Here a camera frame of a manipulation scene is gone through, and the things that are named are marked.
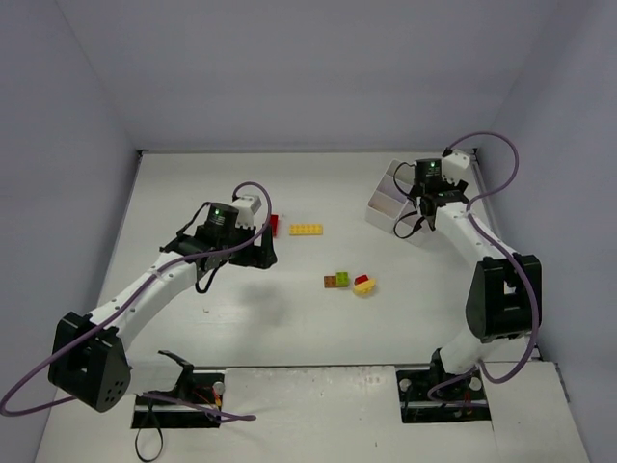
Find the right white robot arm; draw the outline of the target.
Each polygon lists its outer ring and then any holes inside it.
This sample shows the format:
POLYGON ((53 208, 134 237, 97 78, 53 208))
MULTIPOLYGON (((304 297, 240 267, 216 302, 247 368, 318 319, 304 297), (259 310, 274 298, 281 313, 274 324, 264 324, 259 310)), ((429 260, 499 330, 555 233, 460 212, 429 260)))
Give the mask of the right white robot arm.
POLYGON ((522 255, 500 238, 472 211, 481 197, 466 195, 468 184, 443 173, 443 158, 401 163, 414 171, 406 198, 418 220, 412 232, 426 225, 446 238, 471 266, 473 274, 465 323, 454 340, 436 352, 439 374, 469 376, 475 370, 493 384, 513 379, 535 348, 542 324, 542 265, 534 255, 522 255), (502 376, 492 376, 486 358, 510 340, 528 338, 524 354, 502 376))

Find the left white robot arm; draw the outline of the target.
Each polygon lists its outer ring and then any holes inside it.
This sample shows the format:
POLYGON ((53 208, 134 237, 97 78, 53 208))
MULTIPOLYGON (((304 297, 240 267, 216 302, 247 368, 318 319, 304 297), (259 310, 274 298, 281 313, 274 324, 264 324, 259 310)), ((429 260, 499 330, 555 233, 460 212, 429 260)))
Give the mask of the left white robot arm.
POLYGON ((231 204, 205 203, 205 221, 191 222, 161 247, 156 262, 104 305, 79 315, 68 313, 57 325, 56 355, 48 380, 65 393, 104 413, 125 395, 155 393, 185 400, 195 381, 192 365, 169 350, 148 366, 131 360, 128 349, 140 332, 179 294, 199 294, 224 265, 268 269, 277 261, 269 224, 255 226, 261 207, 257 195, 231 204))

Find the green lego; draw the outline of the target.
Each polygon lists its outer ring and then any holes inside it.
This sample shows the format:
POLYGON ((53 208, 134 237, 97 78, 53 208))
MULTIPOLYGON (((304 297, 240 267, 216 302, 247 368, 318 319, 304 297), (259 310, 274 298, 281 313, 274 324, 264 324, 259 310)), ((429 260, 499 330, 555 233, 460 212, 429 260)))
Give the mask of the green lego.
POLYGON ((345 271, 335 273, 335 286, 336 287, 348 287, 350 285, 349 275, 345 271))

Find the yellow long lego plate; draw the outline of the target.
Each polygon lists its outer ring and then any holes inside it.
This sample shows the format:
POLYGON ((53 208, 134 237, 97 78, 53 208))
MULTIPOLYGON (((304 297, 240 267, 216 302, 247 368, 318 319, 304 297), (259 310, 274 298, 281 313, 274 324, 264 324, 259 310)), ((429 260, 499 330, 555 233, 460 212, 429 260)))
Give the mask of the yellow long lego plate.
POLYGON ((290 236, 316 236, 323 234, 322 224, 291 224, 289 226, 290 236))

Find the brown lego plate with green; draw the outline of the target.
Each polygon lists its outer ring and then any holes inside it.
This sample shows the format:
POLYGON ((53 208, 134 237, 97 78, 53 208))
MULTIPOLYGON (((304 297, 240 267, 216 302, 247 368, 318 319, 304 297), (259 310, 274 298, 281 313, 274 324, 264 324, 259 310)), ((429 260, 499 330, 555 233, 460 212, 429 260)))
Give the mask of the brown lego plate with green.
POLYGON ((324 288, 337 287, 336 276, 325 276, 323 281, 324 281, 324 288))

